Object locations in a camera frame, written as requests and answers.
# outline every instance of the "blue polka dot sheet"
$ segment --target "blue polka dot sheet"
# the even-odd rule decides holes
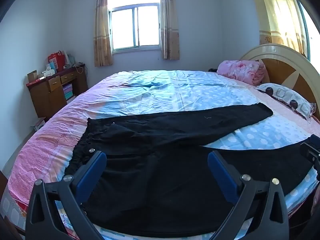
[[[96,118],[131,114],[151,114],[204,110],[231,105],[252,105],[264,103],[274,115],[228,134],[212,142],[207,147],[230,150],[276,149],[300,142],[312,133],[320,135],[320,125],[313,120],[303,120],[286,106],[280,104],[253,86],[238,82],[212,72],[201,71],[142,71],[120,72],[107,78],[95,87],[103,90],[103,82],[111,84],[112,96],[100,101],[105,102],[95,109]],[[303,181],[285,196],[289,214],[308,197],[317,185],[316,172],[312,168]],[[65,226],[76,238],[71,223],[63,209],[60,210]],[[237,238],[244,236],[251,223],[246,221]],[[96,227],[106,240],[148,240],[154,238],[128,236],[104,228]],[[178,238],[179,240],[208,240],[212,236]]]

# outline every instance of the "curtain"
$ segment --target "curtain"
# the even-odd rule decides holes
[[[161,49],[164,59],[180,59],[176,0],[160,1]]]
[[[108,0],[97,0],[93,42],[94,65],[96,67],[112,65]]]
[[[307,57],[306,31],[297,0],[255,0],[260,44],[277,43]]]

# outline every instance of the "drawer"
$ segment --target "drawer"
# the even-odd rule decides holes
[[[56,88],[61,86],[60,77],[52,78],[48,81],[48,83],[49,83],[50,91],[53,91]]]
[[[67,82],[75,79],[76,77],[77,77],[76,71],[73,71],[71,73],[65,74],[65,75],[61,76],[61,83],[62,84],[67,83]]]

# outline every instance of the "black fabric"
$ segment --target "black fabric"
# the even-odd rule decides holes
[[[232,206],[209,171],[207,156],[212,149],[201,145],[272,114],[259,103],[88,119],[65,174],[74,174],[89,160],[90,148],[101,150],[107,155],[107,167],[89,201],[83,204],[93,223],[138,236],[209,233],[219,227]],[[219,151],[240,173],[263,181],[279,178],[287,194],[311,168],[300,157],[297,146]]]

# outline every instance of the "headboard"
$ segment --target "headboard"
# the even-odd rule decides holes
[[[314,115],[320,119],[320,75],[302,54],[289,47],[269,43],[253,48],[241,60],[262,60],[270,82],[291,88],[310,103],[316,103]]]

